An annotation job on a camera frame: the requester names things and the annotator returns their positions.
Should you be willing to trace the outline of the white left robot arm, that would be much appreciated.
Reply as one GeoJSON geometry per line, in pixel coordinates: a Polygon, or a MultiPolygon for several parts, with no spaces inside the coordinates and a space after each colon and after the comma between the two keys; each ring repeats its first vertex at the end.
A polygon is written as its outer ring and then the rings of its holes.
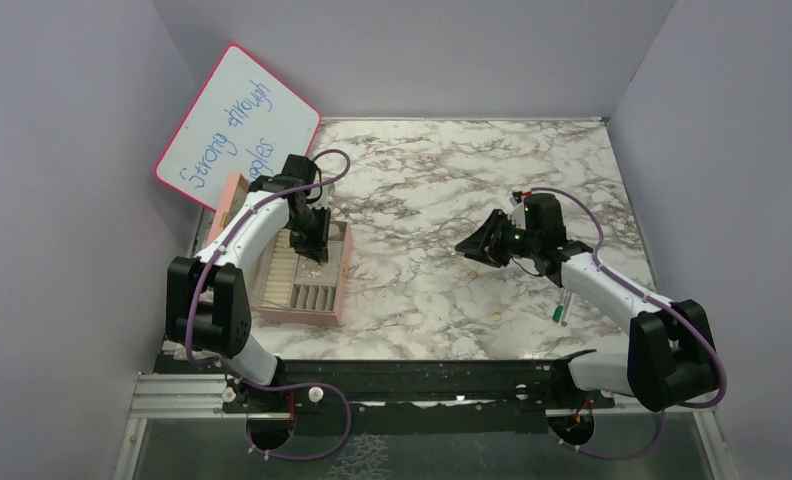
{"type": "Polygon", "coordinates": [[[297,254],[328,261],[331,211],[308,199],[327,184],[315,159],[289,155],[280,174],[261,175],[250,184],[241,209],[214,241],[192,257],[174,258],[167,269],[167,339],[182,345],[192,364],[199,364],[194,354],[201,351],[203,363],[239,376],[262,410],[281,406],[287,386],[277,377],[280,358],[251,335],[244,270],[282,229],[297,254]]]}

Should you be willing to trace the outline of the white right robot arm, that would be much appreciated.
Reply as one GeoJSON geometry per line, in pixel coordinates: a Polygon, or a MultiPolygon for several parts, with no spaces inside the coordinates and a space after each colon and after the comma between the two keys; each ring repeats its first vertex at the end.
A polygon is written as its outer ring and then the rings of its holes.
{"type": "Polygon", "coordinates": [[[693,300],[673,301],[609,267],[600,256],[605,235],[589,246],[567,235],[560,197],[564,191],[534,187],[515,192],[512,213],[500,209],[455,250],[494,268],[529,260],[538,277],[582,297],[628,336],[624,354],[578,354],[549,380],[551,398],[572,407],[591,390],[635,398],[650,411],[672,406],[704,409],[727,392],[704,308],[693,300]]]}

